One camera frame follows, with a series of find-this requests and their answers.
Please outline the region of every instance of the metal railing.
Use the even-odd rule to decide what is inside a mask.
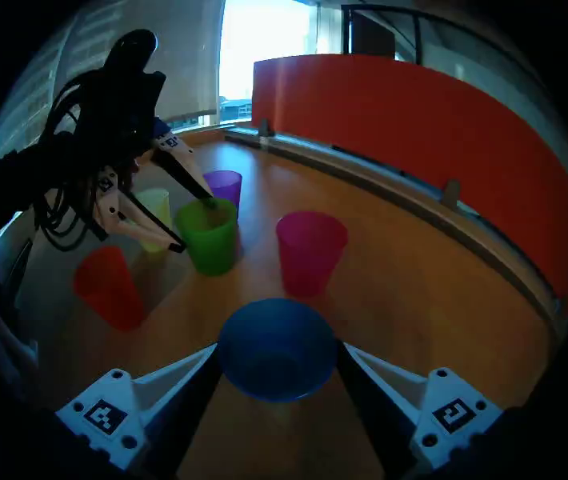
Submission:
[[[384,5],[371,5],[368,3],[362,4],[355,4],[355,5],[342,5],[342,52],[349,53],[350,52],[350,24],[352,21],[352,16],[358,12],[372,12],[374,14],[383,14],[384,12],[391,12],[394,14],[403,14],[410,17],[412,20],[412,34],[414,37],[414,48],[415,48],[415,62],[417,65],[423,65],[423,46],[424,46],[424,38],[422,32],[422,25],[421,21],[429,21],[434,22],[435,24],[439,25],[446,25],[448,27],[452,27],[458,31],[463,32],[464,34],[468,34],[473,37],[475,40],[479,41],[483,45],[488,46],[492,50],[495,50],[500,53],[501,56],[507,58],[510,62],[516,65],[521,72],[524,73],[525,76],[528,77],[539,89],[540,91],[546,96],[546,99],[552,102],[552,97],[546,86],[542,83],[539,77],[529,69],[527,66],[524,66],[519,60],[516,59],[513,54],[504,48],[502,48],[497,43],[489,40],[488,38],[478,34],[476,31],[472,30],[471,28],[461,25],[459,23],[453,22],[448,18],[439,17],[435,14],[430,14],[427,12],[423,12],[420,10],[414,10],[411,8],[405,8],[400,6],[384,6]],[[387,23],[389,22],[387,18],[381,17],[381,20]],[[406,35],[399,31],[400,35],[406,38]]]

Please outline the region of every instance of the plastic cup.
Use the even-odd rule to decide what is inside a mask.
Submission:
[[[237,216],[235,205],[224,198],[196,200],[178,210],[175,225],[199,273],[221,275],[233,267]]]
[[[320,212],[293,212],[275,230],[284,290],[296,297],[323,292],[348,243],[346,227]]]
[[[230,316],[218,339],[222,370],[237,388],[268,402],[315,392],[335,366],[332,329],[294,300],[250,303]]]
[[[170,228],[170,204],[169,193],[163,188],[151,188],[135,194],[141,204],[143,204],[153,215],[155,215],[164,225]],[[149,253],[157,253],[165,249],[151,242],[140,242],[142,248]]]
[[[239,197],[242,192],[242,176],[238,172],[231,170],[219,170],[204,174],[206,183],[209,184],[213,196],[229,200],[239,214]]]
[[[84,258],[75,271],[73,290],[118,330],[131,330],[145,318],[124,255],[116,246],[104,246]]]

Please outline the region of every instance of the yellow cup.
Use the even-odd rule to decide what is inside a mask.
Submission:
[[[139,194],[135,194],[141,204],[143,204],[149,212],[155,215],[160,221],[170,228],[170,204],[169,193],[163,188],[151,188],[144,190]],[[159,245],[149,242],[140,242],[142,248],[149,253],[157,253],[164,250]]]

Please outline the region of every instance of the red cup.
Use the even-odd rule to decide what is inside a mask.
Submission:
[[[144,320],[144,304],[116,246],[105,246],[82,260],[75,271],[73,290],[118,330],[132,330]]]
[[[323,292],[348,243],[346,227],[320,212],[293,212],[275,231],[284,290],[296,297]]]

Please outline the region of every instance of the green cup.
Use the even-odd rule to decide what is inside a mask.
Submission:
[[[204,275],[225,274],[235,264],[238,212],[224,198],[196,200],[175,215],[195,269]]]

